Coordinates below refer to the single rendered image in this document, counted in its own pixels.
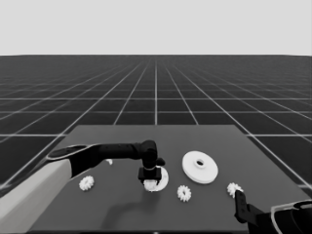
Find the small white toothed gear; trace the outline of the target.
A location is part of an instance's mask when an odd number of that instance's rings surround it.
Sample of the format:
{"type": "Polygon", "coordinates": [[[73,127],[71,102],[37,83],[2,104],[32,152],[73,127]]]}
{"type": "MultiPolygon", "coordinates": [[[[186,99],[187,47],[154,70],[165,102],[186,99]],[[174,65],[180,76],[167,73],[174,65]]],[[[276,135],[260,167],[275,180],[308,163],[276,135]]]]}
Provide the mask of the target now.
{"type": "Polygon", "coordinates": [[[91,175],[87,175],[79,182],[79,187],[82,191],[90,190],[95,184],[95,180],[91,175]]]}
{"type": "Polygon", "coordinates": [[[143,186],[147,191],[154,192],[157,190],[156,180],[146,179],[145,182],[143,186]]]}
{"type": "Polygon", "coordinates": [[[188,202],[191,199],[191,196],[192,196],[190,188],[188,186],[186,186],[186,185],[181,185],[177,189],[176,194],[177,194],[177,198],[181,202],[188,202]]]}
{"type": "Polygon", "coordinates": [[[228,194],[232,197],[232,198],[234,198],[235,197],[235,192],[236,191],[241,191],[241,192],[243,192],[243,188],[239,185],[239,184],[237,184],[237,183],[235,183],[235,182],[230,182],[229,184],[228,184],[228,186],[227,186],[227,192],[228,192],[228,194]]]}

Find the white round carrier with pins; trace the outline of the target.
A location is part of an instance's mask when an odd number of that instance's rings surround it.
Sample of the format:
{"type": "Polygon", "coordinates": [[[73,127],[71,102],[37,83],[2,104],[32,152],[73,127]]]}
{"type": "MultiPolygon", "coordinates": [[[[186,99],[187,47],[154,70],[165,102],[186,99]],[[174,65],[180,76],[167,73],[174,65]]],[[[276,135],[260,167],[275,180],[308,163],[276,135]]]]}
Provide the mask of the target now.
{"type": "Polygon", "coordinates": [[[167,170],[161,166],[158,166],[158,168],[161,169],[162,178],[161,178],[160,184],[157,185],[157,190],[154,192],[159,192],[159,191],[163,190],[168,185],[168,182],[169,182],[169,174],[168,174],[167,170]]]}

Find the large thick white disc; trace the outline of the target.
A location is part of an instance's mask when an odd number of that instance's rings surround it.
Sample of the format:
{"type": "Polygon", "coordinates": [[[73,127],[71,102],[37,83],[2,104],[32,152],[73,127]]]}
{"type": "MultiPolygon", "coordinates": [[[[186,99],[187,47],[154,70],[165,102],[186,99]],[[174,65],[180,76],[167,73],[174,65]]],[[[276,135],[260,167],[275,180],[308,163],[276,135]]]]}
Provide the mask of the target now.
{"type": "Polygon", "coordinates": [[[201,151],[189,151],[182,157],[182,169],[194,182],[210,184],[218,175],[215,160],[201,151]]]}

